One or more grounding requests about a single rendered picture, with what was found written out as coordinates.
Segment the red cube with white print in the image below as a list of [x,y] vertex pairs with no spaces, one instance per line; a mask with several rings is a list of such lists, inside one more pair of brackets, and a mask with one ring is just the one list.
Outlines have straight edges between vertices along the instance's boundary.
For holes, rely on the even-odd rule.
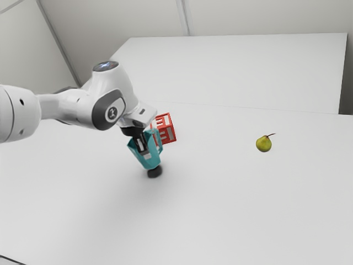
[[150,128],[156,128],[159,131],[163,145],[177,140],[170,113],[157,115],[150,124]]

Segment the green pear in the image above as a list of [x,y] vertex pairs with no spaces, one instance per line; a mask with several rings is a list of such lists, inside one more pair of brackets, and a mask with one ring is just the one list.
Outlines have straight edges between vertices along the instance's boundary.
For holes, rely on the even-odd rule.
[[256,148],[260,152],[268,152],[272,148],[272,142],[270,140],[270,136],[275,135],[275,133],[264,135],[256,140]]

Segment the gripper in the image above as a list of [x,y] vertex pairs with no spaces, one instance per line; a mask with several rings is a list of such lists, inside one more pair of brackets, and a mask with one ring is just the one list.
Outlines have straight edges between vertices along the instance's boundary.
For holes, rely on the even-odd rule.
[[146,128],[145,124],[140,121],[133,120],[132,126],[121,128],[122,133],[125,136],[134,137],[134,143],[137,148],[137,152],[145,159],[151,158],[151,154],[148,149],[148,143],[143,133]]

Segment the teal faceted mug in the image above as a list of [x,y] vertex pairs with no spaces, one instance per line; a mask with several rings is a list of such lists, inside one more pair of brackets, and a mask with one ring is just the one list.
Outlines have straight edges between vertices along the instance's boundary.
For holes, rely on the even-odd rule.
[[160,133],[156,128],[152,128],[144,131],[143,135],[147,142],[149,154],[140,154],[133,138],[130,138],[127,147],[130,149],[130,151],[133,153],[133,155],[140,162],[144,169],[155,169],[161,163],[160,154],[163,151]]

